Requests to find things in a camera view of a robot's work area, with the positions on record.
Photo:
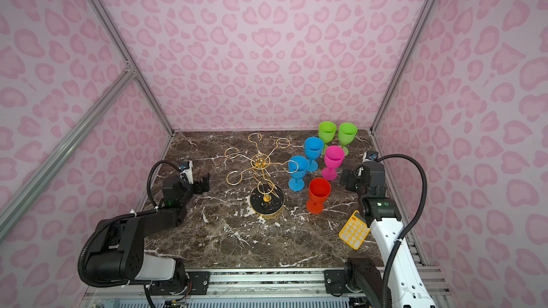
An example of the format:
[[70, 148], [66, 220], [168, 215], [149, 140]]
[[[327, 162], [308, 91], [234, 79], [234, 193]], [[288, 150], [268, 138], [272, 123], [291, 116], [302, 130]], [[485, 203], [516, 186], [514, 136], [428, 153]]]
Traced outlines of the magenta wine glass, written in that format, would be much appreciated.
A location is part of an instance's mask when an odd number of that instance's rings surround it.
[[328, 147], [325, 151], [325, 168], [322, 170], [322, 177], [327, 181], [333, 181], [337, 178], [337, 169], [341, 166], [345, 158], [345, 151], [335, 145]]

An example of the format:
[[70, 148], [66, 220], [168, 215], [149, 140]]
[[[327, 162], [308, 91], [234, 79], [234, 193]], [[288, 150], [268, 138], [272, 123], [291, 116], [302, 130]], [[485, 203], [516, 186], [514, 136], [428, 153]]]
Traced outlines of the red wine glass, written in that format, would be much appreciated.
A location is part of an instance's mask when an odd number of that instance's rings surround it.
[[324, 178], [313, 179], [308, 188], [309, 200], [306, 208], [311, 214], [320, 214], [324, 209], [324, 202], [331, 193], [331, 184]]

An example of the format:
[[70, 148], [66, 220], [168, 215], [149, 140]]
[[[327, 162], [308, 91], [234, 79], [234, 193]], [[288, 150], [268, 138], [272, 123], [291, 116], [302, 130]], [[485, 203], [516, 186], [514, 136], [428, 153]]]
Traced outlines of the lime green wine glass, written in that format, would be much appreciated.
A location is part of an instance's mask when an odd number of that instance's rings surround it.
[[338, 141], [345, 155], [349, 154], [348, 145], [355, 140], [357, 133], [358, 127], [353, 123], [342, 123], [339, 126]]
[[323, 151], [322, 154], [325, 154], [325, 151], [328, 148], [328, 144], [335, 138], [337, 132], [337, 125], [331, 121], [323, 121], [318, 126], [318, 138], [323, 142]]

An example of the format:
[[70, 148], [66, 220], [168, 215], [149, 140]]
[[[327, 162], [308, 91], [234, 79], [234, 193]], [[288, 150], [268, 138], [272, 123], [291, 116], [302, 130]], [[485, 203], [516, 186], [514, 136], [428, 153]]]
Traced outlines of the blue wine glass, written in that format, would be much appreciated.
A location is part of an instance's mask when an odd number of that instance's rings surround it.
[[291, 175], [291, 179], [288, 181], [289, 188], [298, 192], [304, 189], [304, 178], [308, 172], [308, 159], [297, 155], [292, 157], [288, 161], [288, 172]]
[[310, 137], [305, 140], [304, 151], [305, 157], [308, 159], [308, 172], [317, 171], [318, 162], [316, 160], [322, 155], [323, 148], [324, 142], [318, 137]]

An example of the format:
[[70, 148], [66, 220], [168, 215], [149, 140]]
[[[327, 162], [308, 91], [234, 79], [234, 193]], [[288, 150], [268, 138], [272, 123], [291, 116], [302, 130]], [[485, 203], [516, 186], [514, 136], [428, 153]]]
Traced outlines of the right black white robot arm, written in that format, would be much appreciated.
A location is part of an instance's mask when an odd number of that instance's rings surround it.
[[396, 202], [386, 195], [385, 166], [380, 161], [363, 161], [342, 173], [341, 184], [358, 195], [358, 219], [365, 222], [377, 242], [384, 269], [370, 258], [348, 258], [342, 270], [324, 272], [325, 291], [336, 297], [363, 294], [365, 307], [434, 307], [412, 257], [406, 236], [425, 207], [428, 181], [423, 170], [421, 201], [413, 219], [404, 224]]

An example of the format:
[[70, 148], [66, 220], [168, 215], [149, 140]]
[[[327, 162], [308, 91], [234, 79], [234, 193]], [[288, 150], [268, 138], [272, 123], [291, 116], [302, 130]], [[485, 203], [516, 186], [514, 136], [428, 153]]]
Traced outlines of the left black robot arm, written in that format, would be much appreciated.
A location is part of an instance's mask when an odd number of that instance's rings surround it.
[[78, 257], [78, 276], [91, 287], [163, 285], [180, 292], [189, 279], [184, 264], [172, 258], [147, 255], [145, 239], [182, 225], [193, 196], [210, 190], [210, 176], [189, 184], [174, 175], [162, 188], [164, 205], [148, 211], [102, 220]]

